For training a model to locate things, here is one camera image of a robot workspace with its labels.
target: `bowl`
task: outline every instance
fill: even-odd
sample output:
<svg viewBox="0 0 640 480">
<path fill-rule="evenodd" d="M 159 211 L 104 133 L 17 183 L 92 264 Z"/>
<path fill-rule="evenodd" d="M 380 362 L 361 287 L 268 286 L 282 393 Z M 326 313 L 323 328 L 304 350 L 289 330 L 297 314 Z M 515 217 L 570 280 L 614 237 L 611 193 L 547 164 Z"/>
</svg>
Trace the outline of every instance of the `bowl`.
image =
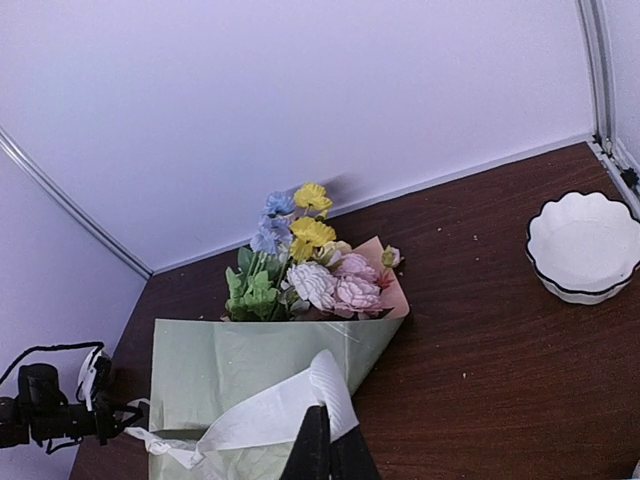
<svg viewBox="0 0 640 480">
<path fill-rule="evenodd" d="M 601 192 L 569 192 L 529 222 L 527 255 L 565 302 L 595 305 L 618 294 L 640 265 L 640 222 Z"/>
</svg>

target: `flower bouquet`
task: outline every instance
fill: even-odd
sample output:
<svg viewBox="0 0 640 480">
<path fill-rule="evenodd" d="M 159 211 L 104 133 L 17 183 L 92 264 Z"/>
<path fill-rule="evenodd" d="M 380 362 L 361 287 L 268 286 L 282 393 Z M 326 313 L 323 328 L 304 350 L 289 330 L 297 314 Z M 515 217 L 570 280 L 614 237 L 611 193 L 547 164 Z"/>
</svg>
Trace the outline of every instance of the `flower bouquet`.
<svg viewBox="0 0 640 480">
<path fill-rule="evenodd" d="M 356 248 L 339 241 L 325 223 L 331 207 L 315 184 L 269 195 L 250 248 L 226 271 L 223 321 L 156 321 L 150 431 L 198 439 L 222 414 L 302 372 L 323 350 L 355 392 L 409 306 L 393 271 L 402 261 L 398 250 L 377 237 Z M 291 443 L 245 447 L 206 452 L 218 472 L 212 478 L 279 479 Z M 170 455 L 152 457 L 150 473 L 155 480 L 199 478 Z"/>
</svg>

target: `cable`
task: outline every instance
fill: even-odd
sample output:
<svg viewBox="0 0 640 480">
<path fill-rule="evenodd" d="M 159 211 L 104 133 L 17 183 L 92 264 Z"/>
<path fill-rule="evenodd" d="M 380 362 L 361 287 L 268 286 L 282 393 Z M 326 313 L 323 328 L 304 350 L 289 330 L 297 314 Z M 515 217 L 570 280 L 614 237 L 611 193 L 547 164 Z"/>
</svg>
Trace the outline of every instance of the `cable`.
<svg viewBox="0 0 640 480">
<path fill-rule="evenodd" d="M 50 347 L 31 347 L 20 354 L 18 358 L 16 358 L 13 363 L 7 368 L 2 377 L 0 377 L 0 386 L 9 378 L 11 372 L 14 368 L 16 368 L 22 360 L 27 358 L 29 355 L 35 352 L 62 352 L 66 350 L 82 350 L 84 348 L 95 347 L 96 351 L 94 352 L 94 357 L 97 353 L 104 348 L 104 343 L 102 342 L 85 342 L 85 343 L 72 343 L 69 345 L 52 345 Z"/>
</svg>

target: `yellow flower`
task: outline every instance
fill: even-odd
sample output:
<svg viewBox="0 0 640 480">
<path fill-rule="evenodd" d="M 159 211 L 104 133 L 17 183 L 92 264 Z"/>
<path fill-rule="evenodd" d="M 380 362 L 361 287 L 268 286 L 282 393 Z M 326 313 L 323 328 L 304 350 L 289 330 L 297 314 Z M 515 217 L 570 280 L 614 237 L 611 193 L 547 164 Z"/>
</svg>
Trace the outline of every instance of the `yellow flower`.
<svg viewBox="0 0 640 480">
<path fill-rule="evenodd" d="M 313 255 L 313 245 L 310 243 L 296 238 L 291 244 L 291 256 L 296 262 L 301 263 L 309 260 L 311 255 Z"/>
<path fill-rule="evenodd" d="M 316 183 L 305 183 L 295 193 L 293 199 L 300 208 L 308 208 L 316 212 L 329 210 L 333 206 L 333 202 L 327 197 L 327 190 Z"/>
<path fill-rule="evenodd" d="M 291 224 L 293 234 L 314 247 L 322 247 L 336 239 L 336 231 L 310 217 L 302 217 Z"/>
</svg>

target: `dark brown tabletop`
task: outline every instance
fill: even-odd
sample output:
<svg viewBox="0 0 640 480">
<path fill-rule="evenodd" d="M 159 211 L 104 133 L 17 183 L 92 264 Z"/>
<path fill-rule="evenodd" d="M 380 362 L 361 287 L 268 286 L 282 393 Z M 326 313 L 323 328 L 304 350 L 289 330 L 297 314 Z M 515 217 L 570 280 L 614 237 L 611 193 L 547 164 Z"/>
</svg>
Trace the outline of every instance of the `dark brown tabletop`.
<svg viewBox="0 0 640 480">
<path fill-rule="evenodd" d="M 569 190 L 619 198 L 587 145 L 500 167 L 333 220 L 406 257 L 408 318 L 354 397 L 385 480 L 611 479 L 640 458 L 640 281 L 593 307 L 548 293 L 526 227 Z M 233 252 L 153 277 L 114 361 L 121 400 L 148 396 L 156 317 L 215 319 Z M 88 439 L 72 480 L 142 480 L 147 454 Z"/>
</svg>

